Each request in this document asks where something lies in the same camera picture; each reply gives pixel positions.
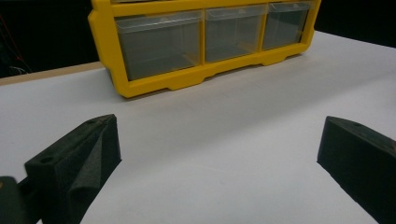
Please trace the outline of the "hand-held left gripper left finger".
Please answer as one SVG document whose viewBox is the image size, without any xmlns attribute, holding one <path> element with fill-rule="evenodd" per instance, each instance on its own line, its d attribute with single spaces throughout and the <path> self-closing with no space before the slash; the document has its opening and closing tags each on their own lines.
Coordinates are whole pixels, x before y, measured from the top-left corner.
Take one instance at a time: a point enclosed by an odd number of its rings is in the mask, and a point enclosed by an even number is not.
<svg viewBox="0 0 396 224">
<path fill-rule="evenodd" d="M 83 122 L 26 162 L 43 224 L 79 224 L 120 162 L 113 114 Z"/>
</svg>

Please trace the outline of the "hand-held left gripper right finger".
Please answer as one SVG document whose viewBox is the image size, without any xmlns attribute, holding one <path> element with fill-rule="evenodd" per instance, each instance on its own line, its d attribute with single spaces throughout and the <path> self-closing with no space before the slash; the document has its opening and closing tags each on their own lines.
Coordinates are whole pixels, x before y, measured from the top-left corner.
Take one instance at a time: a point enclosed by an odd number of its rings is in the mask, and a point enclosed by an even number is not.
<svg viewBox="0 0 396 224">
<path fill-rule="evenodd" d="M 379 224 L 396 224 L 396 140 L 327 117 L 317 163 Z"/>
</svg>

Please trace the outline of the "yellow drawer cabinet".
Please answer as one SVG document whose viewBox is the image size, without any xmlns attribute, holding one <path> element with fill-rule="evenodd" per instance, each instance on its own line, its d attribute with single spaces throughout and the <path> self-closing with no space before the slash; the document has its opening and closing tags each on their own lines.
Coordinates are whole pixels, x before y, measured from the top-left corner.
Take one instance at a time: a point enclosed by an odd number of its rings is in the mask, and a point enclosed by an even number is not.
<svg viewBox="0 0 396 224">
<path fill-rule="evenodd" d="M 276 49 L 262 49 L 268 5 L 270 3 L 288 3 L 311 1 L 301 39 L 298 43 Z M 267 5 L 262 16 L 262 27 L 257 50 L 254 53 L 224 61 L 207 63 L 205 61 L 205 10 L 213 7 L 241 7 L 248 5 Z M 306 51 L 314 33 L 314 24 L 321 0 L 92 0 L 92 12 L 89 24 L 92 29 L 95 46 L 100 62 L 109 71 L 116 91 L 126 97 L 135 97 L 159 90 L 178 90 L 202 83 L 216 74 L 251 65 L 269 65 L 284 61 Z M 200 23 L 200 59 L 201 62 L 190 68 L 168 72 L 161 75 L 130 81 L 123 60 L 116 18 L 136 15 L 168 14 L 187 10 L 201 10 Z"/>
</svg>

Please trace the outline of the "clear plastic drawer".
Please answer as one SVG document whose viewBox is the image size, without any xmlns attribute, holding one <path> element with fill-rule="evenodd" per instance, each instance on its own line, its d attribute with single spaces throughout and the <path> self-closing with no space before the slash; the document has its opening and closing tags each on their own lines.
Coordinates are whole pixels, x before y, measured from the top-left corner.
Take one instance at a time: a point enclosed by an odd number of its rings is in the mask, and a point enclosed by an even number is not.
<svg viewBox="0 0 396 224">
<path fill-rule="evenodd" d="M 219 62 L 254 53 L 267 5 L 205 10 L 205 61 Z"/>
<path fill-rule="evenodd" d="M 270 3 L 266 16 L 262 49 L 276 49 L 298 43 L 311 1 Z"/>
<path fill-rule="evenodd" d="M 130 81 L 198 65 L 201 10 L 116 18 Z"/>
</svg>

